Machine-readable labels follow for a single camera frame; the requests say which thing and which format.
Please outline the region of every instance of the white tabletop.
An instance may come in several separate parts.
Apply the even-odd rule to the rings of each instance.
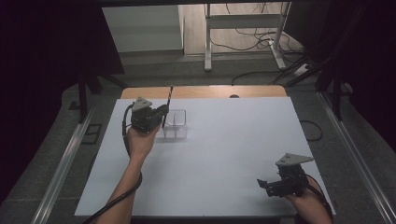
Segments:
[[[105,205],[128,163],[121,137],[125,108],[118,100],[76,216]],[[150,100],[153,107],[166,100]],[[171,109],[187,111],[188,135],[157,139],[143,166],[134,216],[285,217],[296,212],[285,199],[268,197],[257,178],[280,180],[276,161],[285,153],[312,157],[289,97],[174,99]],[[304,163],[327,190],[314,161]]]

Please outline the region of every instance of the human hand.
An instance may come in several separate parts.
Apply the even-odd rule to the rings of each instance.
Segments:
[[[320,192],[318,183],[307,176],[309,184]],[[320,198],[310,189],[305,189],[301,197],[294,195],[286,195],[285,198],[293,204],[298,214],[310,224],[327,224],[332,223],[326,209],[324,208]]]
[[[131,160],[144,160],[150,153],[154,145],[155,134],[160,130],[160,126],[155,127],[150,133],[140,133],[130,128],[127,133]]]

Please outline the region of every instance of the wooden board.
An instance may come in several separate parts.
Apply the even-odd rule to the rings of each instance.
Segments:
[[[147,99],[166,99],[169,87],[128,88],[122,92],[121,99],[135,99],[142,96]],[[286,97],[281,86],[191,86],[174,87],[172,98],[229,98],[231,95],[245,97]]]

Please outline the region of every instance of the metal rail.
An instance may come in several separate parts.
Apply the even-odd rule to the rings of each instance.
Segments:
[[[349,158],[352,159],[359,175],[361,176],[361,180],[363,181],[371,197],[373,198],[373,201],[375,202],[375,205],[378,208],[378,211],[381,214],[382,218],[384,218],[384,221],[388,224],[395,224],[396,215],[389,202],[388,197],[385,195],[384,191],[375,180],[375,177],[373,176],[369,167],[361,156],[359,149],[353,142],[353,139],[349,135],[343,121],[339,121],[332,112],[332,103],[330,102],[330,99],[325,93],[322,92],[318,93],[318,98],[322,102],[322,105],[325,108],[330,120],[332,121],[332,124],[337,131],[338,136],[346,147]]]
[[[49,187],[47,188],[47,191],[35,212],[35,216],[31,222],[32,224],[47,223],[52,208],[55,205],[59,192],[61,191],[62,185],[64,184],[64,180],[66,179],[67,173],[69,172],[73,159],[76,156],[84,133],[86,132],[88,124],[90,123],[93,111],[94,105],[91,107],[85,120],[82,123],[79,123],[75,129],[73,136],[70,139],[66,150],[64,151],[64,155],[59,162],[58,168],[56,169],[55,174],[49,183]]]

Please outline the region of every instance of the transparent box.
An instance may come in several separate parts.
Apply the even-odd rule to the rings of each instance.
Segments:
[[[155,135],[160,139],[184,139],[187,137],[186,110],[169,110],[165,125]]]

